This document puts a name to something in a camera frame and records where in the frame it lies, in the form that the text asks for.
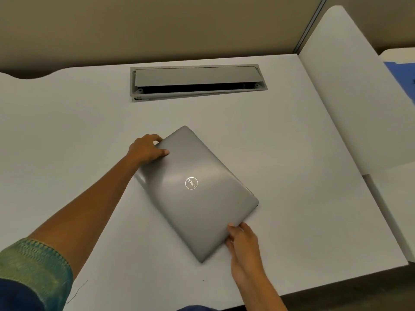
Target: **circular logo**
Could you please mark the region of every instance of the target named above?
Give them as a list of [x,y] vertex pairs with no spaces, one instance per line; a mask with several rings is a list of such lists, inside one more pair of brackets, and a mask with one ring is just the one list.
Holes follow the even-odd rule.
[[195,177],[189,177],[186,179],[186,182],[184,183],[186,188],[189,190],[194,190],[198,187],[198,180]]

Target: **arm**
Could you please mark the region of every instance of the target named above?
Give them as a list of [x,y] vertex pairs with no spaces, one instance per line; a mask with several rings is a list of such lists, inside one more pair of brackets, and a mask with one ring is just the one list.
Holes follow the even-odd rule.
[[228,225],[226,246],[231,252],[231,272],[247,311],[287,311],[262,266],[258,238],[242,223]]
[[101,179],[59,210],[28,237],[49,245],[79,274],[118,204],[128,182],[142,164],[169,153],[154,147],[156,134],[138,138]]

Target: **laptop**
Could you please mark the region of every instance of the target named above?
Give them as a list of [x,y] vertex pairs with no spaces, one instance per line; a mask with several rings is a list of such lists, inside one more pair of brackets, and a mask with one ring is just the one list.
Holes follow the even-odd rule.
[[187,126],[156,147],[170,151],[136,178],[154,206],[202,263],[258,205],[256,197]]

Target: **hand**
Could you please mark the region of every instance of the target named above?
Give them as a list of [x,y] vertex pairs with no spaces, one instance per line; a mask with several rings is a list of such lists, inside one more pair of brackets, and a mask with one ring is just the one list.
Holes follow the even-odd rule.
[[154,141],[161,142],[163,139],[157,134],[146,134],[142,138],[138,138],[129,147],[126,157],[132,159],[137,166],[148,164],[162,156],[169,154],[166,149],[160,149],[154,146]]
[[228,225],[226,246],[232,255],[231,272],[240,290],[246,290],[253,278],[265,276],[259,253],[258,238],[246,223]]

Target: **metal strip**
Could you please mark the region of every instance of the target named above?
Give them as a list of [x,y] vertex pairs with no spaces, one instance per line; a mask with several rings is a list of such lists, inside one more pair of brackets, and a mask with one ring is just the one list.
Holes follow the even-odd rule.
[[323,9],[323,6],[326,3],[326,1],[327,0],[321,0],[320,1],[320,4],[318,5],[317,9],[315,10],[313,17],[311,18],[311,20],[308,23],[305,31],[303,32],[303,35],[301,36],[300,41],[298,41],[297,46],[295,46],[294,53],[298,54],[298,51],[299,51],[301,45],[303,44],[303,41],[304,41],[305,37],[307,36],[308,32],[310,31],[311,26],[313,26],[315,20],[317,19],[317,16],[320,14],[321,10]]

